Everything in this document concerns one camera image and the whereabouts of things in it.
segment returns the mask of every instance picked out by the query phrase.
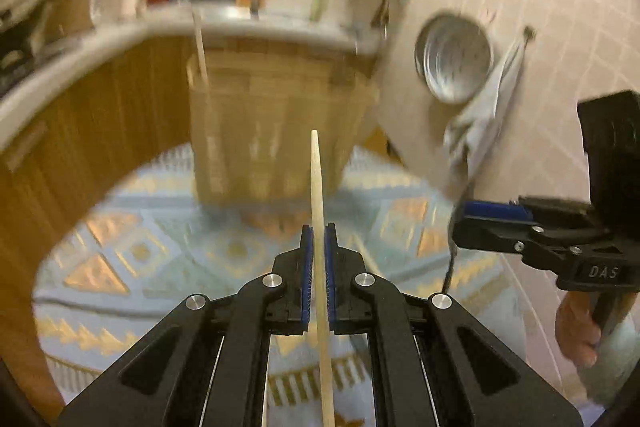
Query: human hand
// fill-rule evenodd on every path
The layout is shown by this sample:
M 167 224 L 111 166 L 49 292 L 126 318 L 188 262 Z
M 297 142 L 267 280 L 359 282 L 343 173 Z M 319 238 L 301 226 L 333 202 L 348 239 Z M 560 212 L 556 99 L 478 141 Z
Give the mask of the human hand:
M 591 367 L 598 356 L 594 345 L 602 332 L 591 318 L 589 294 L 567 292 L 556 312 L 556 341 L 577 367 Z

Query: patterned rug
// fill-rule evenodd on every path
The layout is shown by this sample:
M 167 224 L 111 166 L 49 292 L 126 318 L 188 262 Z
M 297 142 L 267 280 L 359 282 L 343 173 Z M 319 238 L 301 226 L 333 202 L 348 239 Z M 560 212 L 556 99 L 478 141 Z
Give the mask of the patterned rug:
M 131 175 L 50 253 L 38 272 L 33 312 L 49 368 L 67 402 L 186 296 L 236 293 L 297 247 L 308 203 L 216 208 L 194 197 L 185 145 Z M 439 291 L 449 260 L 452 204 L 425 181 L 356 149 L 340 189 L 325 201 L 338 242 L 402 292 Z M 523 359 L 525 327 L 500 255 L 462 251 L 451 294 Z M 320 426 L 316 325 L 273 337 L 270 425 Z M 360 339 L 332 337 L 337 425 L 372 426 Z

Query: tiled wall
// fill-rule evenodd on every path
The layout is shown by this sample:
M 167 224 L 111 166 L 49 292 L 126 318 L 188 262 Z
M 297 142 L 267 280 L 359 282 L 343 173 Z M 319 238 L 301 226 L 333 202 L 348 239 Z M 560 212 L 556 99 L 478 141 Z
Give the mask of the tiled wall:
M 268 0 L 268 6 L 306 13 L 310 0 Z M 353 4 L 332 0 L 327 18 L 348 18 Z M 473 17 L 497 15 L 489 31 L 498 52 L 532 25 L 538 36 L 494 154 L 476 186 L 481 198 L 519 194 L 588 197 L 577 100 L 640 85 L 640 0 L 407 0 L 387 60 L 380 122 L 405 163 L 455 196 L 464 182 L 450 174 L 441 149 L 447 121 L 460 110 L 437 102 L 414 68 L 414 42 L 441 9 Z

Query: stove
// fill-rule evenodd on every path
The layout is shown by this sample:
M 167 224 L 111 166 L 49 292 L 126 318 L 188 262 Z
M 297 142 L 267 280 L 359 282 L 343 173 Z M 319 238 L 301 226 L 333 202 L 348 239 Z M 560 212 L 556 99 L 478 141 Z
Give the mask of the stove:
M 7 67 L 0 68 L 0 100 L 25 78 L 78 45 L 77 39 L 51 44 L 43 47 L 34 57 L 20 58 Z

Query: wooden skewer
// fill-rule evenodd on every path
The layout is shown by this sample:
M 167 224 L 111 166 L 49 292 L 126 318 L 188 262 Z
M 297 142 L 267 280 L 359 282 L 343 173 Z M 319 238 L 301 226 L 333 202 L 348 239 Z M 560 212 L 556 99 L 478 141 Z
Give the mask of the wooden skewer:
M 311 224 L 314 227 L 313 289 L 316 293 L 316 323 L 320 355 L 320 401 L 322 427 L 335 427 L 334 388 L 329 349 L 329 317 L 326 308 L 326 273 L 324 270 L 324 204 L 318 131 L 311 131 Z
M 200 76 L 204 81 L 204 85 L 209 85 L 209 73 L 207 73 L 207 59 L 204 54 L 204 43 L 202 42 L 202 16 L 194 7 L 191 8 L 193 15 L 193 31 L 196 35 L 196 48 L 198 49 L 198 64 L 200 67 Z

